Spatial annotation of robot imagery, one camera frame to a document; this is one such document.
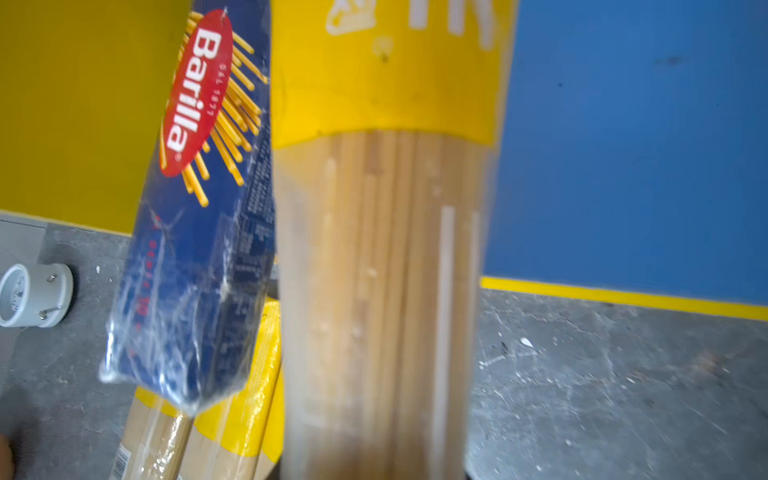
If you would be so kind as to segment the yellow Pastatime spaghetti bag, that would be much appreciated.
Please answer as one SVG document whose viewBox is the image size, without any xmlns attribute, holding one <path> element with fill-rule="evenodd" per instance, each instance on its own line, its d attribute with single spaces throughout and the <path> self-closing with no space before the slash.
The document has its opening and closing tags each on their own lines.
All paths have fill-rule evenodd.
<svg viewBox="0 0 768 480">
<path fill-rule="evenodd" d="M 284 479 L 461 479 L 515 1 L 276 1 Z"/>
</svg>

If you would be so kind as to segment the dark blue spaghetti No5 bag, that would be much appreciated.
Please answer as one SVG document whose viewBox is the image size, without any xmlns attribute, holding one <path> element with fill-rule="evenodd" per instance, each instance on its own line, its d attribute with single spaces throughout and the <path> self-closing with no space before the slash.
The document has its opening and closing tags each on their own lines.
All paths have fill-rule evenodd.
<svg viewBox="0 0 768 480">
<path fill-rule="evenodd" d="M 276 254 L 266 1 L 187 16 L 100 377 L 190 416 L 240 391 Z"/>
</svg>

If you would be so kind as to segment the blue lower shelf board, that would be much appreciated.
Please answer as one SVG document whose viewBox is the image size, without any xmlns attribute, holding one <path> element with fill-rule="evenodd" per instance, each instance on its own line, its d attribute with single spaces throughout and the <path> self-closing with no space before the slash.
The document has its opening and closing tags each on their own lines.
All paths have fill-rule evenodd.
<svg viewBox="0 0 768 480">
<path fill-rule="evenodd" d="M 524 1 L 485 272 L 767 301 L 767 5 Z"/>
</svg>

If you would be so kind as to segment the round white gauge clock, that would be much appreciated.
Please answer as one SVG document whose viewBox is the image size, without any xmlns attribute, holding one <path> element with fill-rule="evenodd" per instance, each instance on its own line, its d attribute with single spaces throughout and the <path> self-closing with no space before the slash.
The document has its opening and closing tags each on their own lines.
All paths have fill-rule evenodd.
<svg viewBox="0 0 768 480">
<path fill-rule="evenodd" d="M 1 326 L 52 328 L 66 316 L 73 290 L 65 264 L 15 264 L 1 279 Z"/>
</svg>

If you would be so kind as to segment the yellow shelf unit frame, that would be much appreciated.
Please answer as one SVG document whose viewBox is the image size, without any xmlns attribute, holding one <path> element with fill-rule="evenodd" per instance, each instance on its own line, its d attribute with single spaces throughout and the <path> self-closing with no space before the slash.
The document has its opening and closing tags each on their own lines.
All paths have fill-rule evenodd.
<svg viewBox="0 0 768 480">
<path fill-rule="evenodd" d="M 129 234 L 185 1 L 1 5 L 1 208 Z M 506 290 L 763 320 L 762 305 L 489 276 Z"/>
</svg>

